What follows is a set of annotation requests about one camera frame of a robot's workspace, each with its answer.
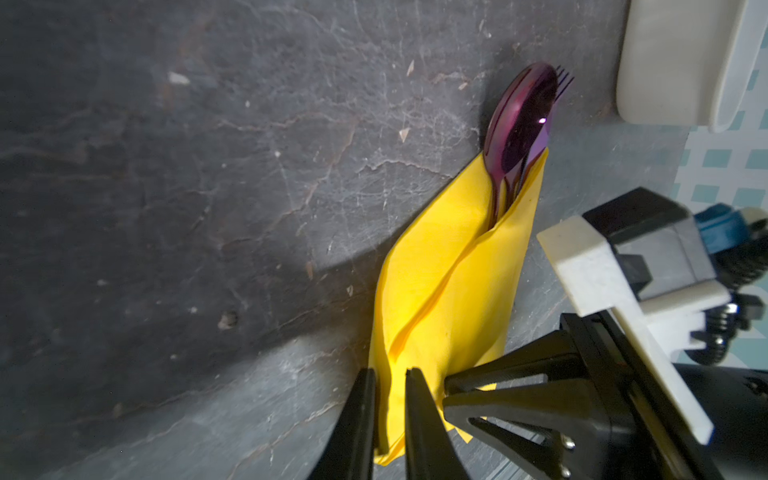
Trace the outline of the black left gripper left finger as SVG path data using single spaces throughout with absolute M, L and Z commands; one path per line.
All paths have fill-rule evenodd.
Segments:
M 309 480 L 372 478 L 376 400 L 376 373 L 361 369 Z

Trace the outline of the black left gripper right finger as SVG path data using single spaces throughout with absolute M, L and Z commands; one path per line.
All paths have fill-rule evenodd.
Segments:
M 408 479 L 468 479 L 418 368 L 405 379 L 405 446 Z

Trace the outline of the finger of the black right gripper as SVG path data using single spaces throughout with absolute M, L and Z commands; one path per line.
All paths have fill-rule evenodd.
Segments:
M 452 395 L 536 375 L 548 380 L 579 377 L 579 352 L 567 331 L 551 332 L 496 360 L 449 375 L 444 386 Z
M 443 411 L 535 479 L 600 477 L 600 400 L 586 380 L 457 393 Z

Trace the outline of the white plastic tub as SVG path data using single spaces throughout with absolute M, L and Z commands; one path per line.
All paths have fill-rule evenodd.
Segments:
M 764 1 L 633 0 L 616 85 L 632 124 L 727 130 L 767 28 Z

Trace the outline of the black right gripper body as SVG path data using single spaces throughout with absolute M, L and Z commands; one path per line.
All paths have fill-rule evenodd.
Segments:
M 562 465 L 574 478 L 766 478 L 766 371 L 676 365 L 714 423 L 699 444 L 607 313 L 565 313 L 560 331 L 574 345 L 580 378 L 596 392 L 585 413 L 557 430 Z

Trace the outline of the yellow paper napkin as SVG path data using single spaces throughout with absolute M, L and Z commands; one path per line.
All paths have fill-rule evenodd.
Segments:
M 447 376 L 503 354 L 546 161 L 540 157 L 513 205 L 491 225 L 491 181 L 477 156 L 387 254 L 368 361 L 378 381 L 376 464 L 405 453 L 407 370 L 420 369 L 440 402 Z

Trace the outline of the purple spoon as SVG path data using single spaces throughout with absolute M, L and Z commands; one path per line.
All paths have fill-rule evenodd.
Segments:
M 494 226 L 521 188 L 525 163 L 554 105 L 556 69 L 533 63 L 509 84 L 488 125 L 482 156 L 491 181 L 489 225 Z

